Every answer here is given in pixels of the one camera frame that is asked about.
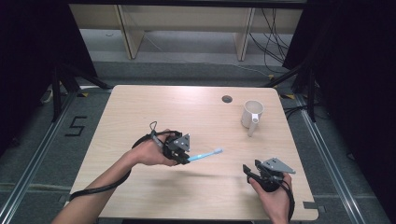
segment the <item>hand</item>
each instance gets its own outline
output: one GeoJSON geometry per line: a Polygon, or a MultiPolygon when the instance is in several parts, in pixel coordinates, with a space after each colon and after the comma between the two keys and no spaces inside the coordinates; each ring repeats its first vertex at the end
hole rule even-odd
{"type": "MultiPolygon", "coordinates": [[[[289,184],[291,190],[291,176],[287,173],[284,173],[283,176],[284,181],[289,184]]],[[[248,181],[259,195],[259,198],[262,201],[262,208],[271,221],[274,224],[288,223],[290,201],[286,191],[279,188],[274,192],[266,192],[253,178],[250,178],[248,181]]]]}
{"type": "MultiPolygon", "coordinates": [[[[165,142],[166,138],[172,135],[174,134],[164,133],[157,137],[162,142],[165,142]]],[[[152,139],[140,143],[136,147],[132,148],[128,153],[136,159],[136,163],[142,163],[145,165],[163,164],[167,166],[174,166],[177,164],[176,161],[167,159],[163,155],[163,149],[160,148],[152,139]]]]}

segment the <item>forearm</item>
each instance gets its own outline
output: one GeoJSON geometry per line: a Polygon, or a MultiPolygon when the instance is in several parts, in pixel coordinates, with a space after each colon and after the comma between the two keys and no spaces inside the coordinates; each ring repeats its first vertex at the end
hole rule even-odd
{"type": "MultiPolygon", "coordinates": [[[[137,164],[137,159],[128,151],[86,189],[110,185],[125,176],[137,164]]],[[[93,223],[100,215],[115,189],[80,196],[70,202],[52,223],[93,223]]]]}

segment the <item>light blue stick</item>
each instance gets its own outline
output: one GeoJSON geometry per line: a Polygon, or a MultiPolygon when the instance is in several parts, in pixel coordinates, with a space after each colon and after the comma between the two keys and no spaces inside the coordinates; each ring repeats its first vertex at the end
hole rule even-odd
{"type": "Polygon", "coordinates": [[[209,153],[205,153],[205,154],[201,154],[201,155],[196,155],[196,156],[193,156],[193,157],[189,157],[189,161],[197,161],[197,160],[200,160],[200,159],[202,159],[202,158],[205,158],[205,157],[208,157],[208,156],[211,156],[211,155],[216,155],[216,154],[219,154],[219,153],[221,153],[223,151],[223,149],[220,147],[220,148],[216,148],[214,151],[212,151],[212,152],[209,152],[209,153]]]}

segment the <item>mug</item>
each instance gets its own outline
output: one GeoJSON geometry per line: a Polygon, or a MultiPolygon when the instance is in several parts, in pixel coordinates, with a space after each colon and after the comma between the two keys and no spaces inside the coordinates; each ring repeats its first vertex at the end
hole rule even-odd
{"type": "Polygon", "coordinates": [[[256,130],[263,111],[264,106],[259,101],[250,100],[245,102],[241,122],[245,128],[248,128],[247,135],[249,137],[251,137],[254,130],[256,130]]]}

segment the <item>wooden desk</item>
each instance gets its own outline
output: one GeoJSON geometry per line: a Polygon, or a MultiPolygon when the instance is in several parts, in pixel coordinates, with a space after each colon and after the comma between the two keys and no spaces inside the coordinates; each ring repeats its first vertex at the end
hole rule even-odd
{"type": "Polygon", "coordinates": [[[277,157],[292,175],[296,201],[293,220],[314,220],[318,211],[304,209],[313,202],[303,166],[274,89],[230,87],[117,86],[92,138],[72,192],[84,189],[134,142],[166,128],[191,135],[191,156],[223,147],[224,152],[175,167],[137,165],[114,193],[101,217],[172,219],[268,219],[242,171],[256,174],[254,160],[277,157]],[[231,103],[221,98],[229,95],[231,103]],[[264,113],[248,137],[241,124],[243,103],[257,99],[264,113]]]}

